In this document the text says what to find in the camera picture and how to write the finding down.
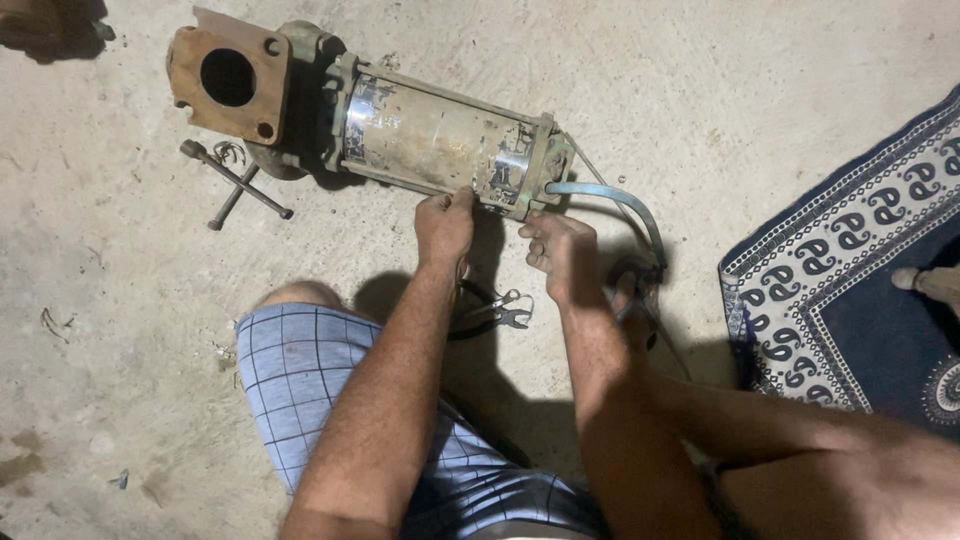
knee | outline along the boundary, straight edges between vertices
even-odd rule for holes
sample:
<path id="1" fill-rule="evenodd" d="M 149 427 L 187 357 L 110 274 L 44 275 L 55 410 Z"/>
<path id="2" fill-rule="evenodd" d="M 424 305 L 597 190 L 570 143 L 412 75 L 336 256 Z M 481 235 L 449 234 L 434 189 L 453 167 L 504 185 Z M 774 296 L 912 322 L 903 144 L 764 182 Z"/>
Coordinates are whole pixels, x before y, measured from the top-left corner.
<path id="1" fill-rule="evenodd" d="M 287 283 L 271 291 L 256 304 L 254 309 L 287 302 L 300 302 L 334 308 L 343 308 L 344 306 L 340 296 L 327 284 L 303 280 Z"/>

rusty flange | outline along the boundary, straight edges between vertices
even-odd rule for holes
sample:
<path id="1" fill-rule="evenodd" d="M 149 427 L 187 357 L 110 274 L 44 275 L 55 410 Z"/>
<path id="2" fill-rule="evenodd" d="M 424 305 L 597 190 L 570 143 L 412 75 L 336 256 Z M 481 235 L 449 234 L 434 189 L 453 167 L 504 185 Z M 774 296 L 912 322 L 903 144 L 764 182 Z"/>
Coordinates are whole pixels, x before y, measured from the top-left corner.
<path id="1" fill-rule="evenodd" d="M 194 8 L 197 26 L 177 30 L 167 53 L 167 76 L 189 122 L 225 135 L 280 141 L 290 42 L 282 34 L 221 13 Z"/>

pliers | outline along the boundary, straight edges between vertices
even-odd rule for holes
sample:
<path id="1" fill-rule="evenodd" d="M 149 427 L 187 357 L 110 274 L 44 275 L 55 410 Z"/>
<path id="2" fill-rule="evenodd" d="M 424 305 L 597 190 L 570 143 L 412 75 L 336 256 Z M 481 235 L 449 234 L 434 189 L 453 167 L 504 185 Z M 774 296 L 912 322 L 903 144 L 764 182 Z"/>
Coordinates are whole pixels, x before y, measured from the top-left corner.
<path id="1" fill-rule="evenodd" d="M 488 305 L 484 308 L 478 308 L 470 311 L 469 312 L 470 315 L 481 313 L 484 310 L 489 309 L 489 310 L 492 310 L 497 315 L 499 315 L 499 318 L 484 321 L 476 325 L 475 327 L 468 328 L 465 330 L 452 331 L 446 335 L 448 340 L 457 341 L 461 339 L 470 339 L 472 337 L 476 337 L 480 334 L 491 331 L 500 325 L 506 325 L 511 328 L 516 328 L 519 330 L 527 330 L 529 328 L 526 324 L 517 321 L 516 318 L 521 316 L 527 317 L 527 321 L 529 322 L 529 318 L 533 316 L 532 310 L 507 309 L 503 306 L 505 304 L 504 302 L 501 302 L 500 300 L 496 300 L 491 293 L 480 288 L 480 286 L 477 285 L 476 283 L 468 282 L 467 280 L 460 280 L 458 284 L 466 292 L 469 292 L 473 296 L 479 298 L 484 304 Z M 508 302 L 512 302 L 517 298 L 519 298 L 520 296 L 518 292 L 516 296 L 512 295 L 511 293 L 513 292 L 514 291 L 507 293 L 507 296 L 504 297 L 508 299 Z"/>

hand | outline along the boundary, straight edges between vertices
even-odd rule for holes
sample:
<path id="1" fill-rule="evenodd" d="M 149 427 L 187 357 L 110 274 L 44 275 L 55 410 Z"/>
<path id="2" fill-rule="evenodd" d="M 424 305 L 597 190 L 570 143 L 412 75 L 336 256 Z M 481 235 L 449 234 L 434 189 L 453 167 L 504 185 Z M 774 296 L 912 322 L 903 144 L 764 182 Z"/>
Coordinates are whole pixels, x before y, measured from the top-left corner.
<path id="1" fill-rule="evenodd" d="M 521 238 L 530 240 L 527 264 L 546 272 L 546 293 L 560 307 L 603 301 L 596 280 L 597 232 L 559 214 L 531 210 Z"/>
<path id="2" fill-rule="evenodd" d="M 417 205 L 414 231 L 420 268 L 453 268 L 467 272 L 467 251 L 473 240 L 473 189 L 461 187 L 452 197 L 435 195 Z"/>

rug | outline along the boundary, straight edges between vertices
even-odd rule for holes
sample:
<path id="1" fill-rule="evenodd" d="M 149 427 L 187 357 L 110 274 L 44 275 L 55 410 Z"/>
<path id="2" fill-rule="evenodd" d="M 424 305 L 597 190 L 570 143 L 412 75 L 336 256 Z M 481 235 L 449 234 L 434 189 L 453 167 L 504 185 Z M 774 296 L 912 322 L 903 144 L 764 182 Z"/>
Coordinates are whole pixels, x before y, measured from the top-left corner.
<path id="1" fill-rule="evenodd" d="M 960 86 L 723 258 L 741 385 L 960 442 L 960 324 L 890 281 L 960 262 L 958 203 Z"/>

